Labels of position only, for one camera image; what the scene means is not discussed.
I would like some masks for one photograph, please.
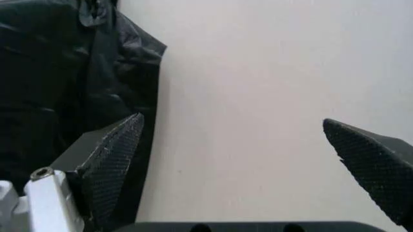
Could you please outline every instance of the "black plastic bag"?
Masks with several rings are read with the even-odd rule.
[[[110,0],[0,1],[0,179],[22,193],[82,133],[145,117],[116,223],[135,219],[155,123],[165,46]]]

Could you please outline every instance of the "hole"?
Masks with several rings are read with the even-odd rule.
[[[36,173],[36,176],[42,176],[47,173],[47,169],[43,168]]]
[[[306,232],[301,226],[297,224],[287,224],[283,232]]]
[[[190,232],[211,232],[211,228],[205,224],[196,224]]]

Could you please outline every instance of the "textured black pad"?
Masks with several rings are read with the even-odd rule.
[[[82,179],[82,194],[97,229],[109,223],[143,124],[142,115],[132,115],[121,122],[102,138],[89,158],[76,169]]]
[[[341,162],[396,224],[410,228],[413,213],[413,147],[331,119],[324,120],[328,141]]]

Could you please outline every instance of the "black plastic part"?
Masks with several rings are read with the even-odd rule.
[[[413,146],[326,119],[324,132],[356,181],[397,225],[411,230]]]
[[[92,142],[95,144],[92,152],[70,149],[72,153],[65,153],[52,165],[60,170],[66,169],[76,206],[94,230],[109,231],[117,226],[113,212],[143,125],[142,115],[132,115],[111,126],[112,129],[98,143],[90,140],[94,136],[82,136],[73,146],[81,147]],[[67,170],[77,162],[74,171]]]
[[[186,222],[136,223],[116,232],[383,232],[376,227],[347,221],[331,222]]]

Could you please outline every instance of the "white wall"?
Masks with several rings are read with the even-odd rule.
[[[322,120],[413,144],[410,0],[121,0],[168,45],[138,221],[352,220],[403,231]]]

